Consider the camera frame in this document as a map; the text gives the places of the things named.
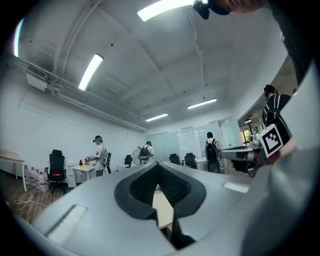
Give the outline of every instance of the air conditioner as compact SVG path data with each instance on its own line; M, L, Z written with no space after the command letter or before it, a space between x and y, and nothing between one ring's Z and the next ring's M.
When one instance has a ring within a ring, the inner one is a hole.
M29 85L41 90L45 91L48 83L46 82L47 73L43 72L41 69L28 64L26 67L26 79Z

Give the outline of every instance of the black office chair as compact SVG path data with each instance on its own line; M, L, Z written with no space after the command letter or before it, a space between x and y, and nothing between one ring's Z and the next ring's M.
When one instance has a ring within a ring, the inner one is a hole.
M124 159L124 164L125 165L129 165L129 166L126 166L125 168L130 168L131 167L131 163L132 163L132 157L131 157L130 154L128 154Z
M54 181L51 183L52 190L51 194L54 193L55 189L62 189L64 193L67 192L65 184L62 182L66 179L67 170L64 169L65 157L62 155L60 150L54 149L52 154L50 154L50 172L48 172L49 167L46 167L48 173L48 179Z
M169 160L173 164L180 165L180 159L179 156L177 156L177 154L170 154Z
M182 165L185 165L191 167L192 169L197 169L197 165L195 162L196 156L193 153L187 153L184 157L184 160L182 160Z

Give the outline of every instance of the round fan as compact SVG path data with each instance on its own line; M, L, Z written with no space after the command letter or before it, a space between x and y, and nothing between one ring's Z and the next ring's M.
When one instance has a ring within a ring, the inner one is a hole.
M141 165L141 160L140 160L140 150L141 149L136 149L135 151L133 151L132 155L131 155L131 158L132 158L132 161L137 165Z

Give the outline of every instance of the water bottle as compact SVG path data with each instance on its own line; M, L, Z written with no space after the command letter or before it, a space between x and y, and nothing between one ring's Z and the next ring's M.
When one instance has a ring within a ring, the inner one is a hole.
M30 175L30 181L31 181L31 185L32 186L35 186L36 185L36 180L35 180L35 169L32 167L30 172L29 172L29 175Z
M41 192L47 192L49 189L47 184L47 178L45 175L43 175L42 171L40 171L39 175L39 189Z
M40 184L39 184L39 169L36 169L35 175L35 187L39 190L40 189Z
M28 167L26 165L24 166L24 180L26 185L30 184L30 174L29 174Z
M45 176L45 178L46 178L46 183L47 183L47 185L50 186L50 180L48 179L48 173L47 173L47 170L46 170L46 169L44 170L44 176Z

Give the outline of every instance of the person wearing backpack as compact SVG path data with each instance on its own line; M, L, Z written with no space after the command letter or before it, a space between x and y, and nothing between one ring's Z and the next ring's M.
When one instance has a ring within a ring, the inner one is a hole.
M207 170L210 173L220 173L220 164L218 161L219 158L219 146L218 146L218 140L214 138L214 135L211 131L209 131L207 134L207 140L205 142L205 156L207 159Z
M267 84L264 88L264 99L266 104L262 113L263 123L266 127L275 124L283 145L285 145L290 140L290 136L281 118L280 111L285 107L291 97L286 94L278 94L276 88Z
M89 158L87 161L95 161L95 176L102 176L104 173L105 166L102 163L102 158L105 154L105 146L103 144L102 137L100 135L95 136L93 142L98 146L95 156Z
M141 149L140 154L141 154L141 156L140 156L141 157L141 162L143 164L149 164L149 163L153 163L154 162L155 151L154 151L150 141L146 142L146 144Z

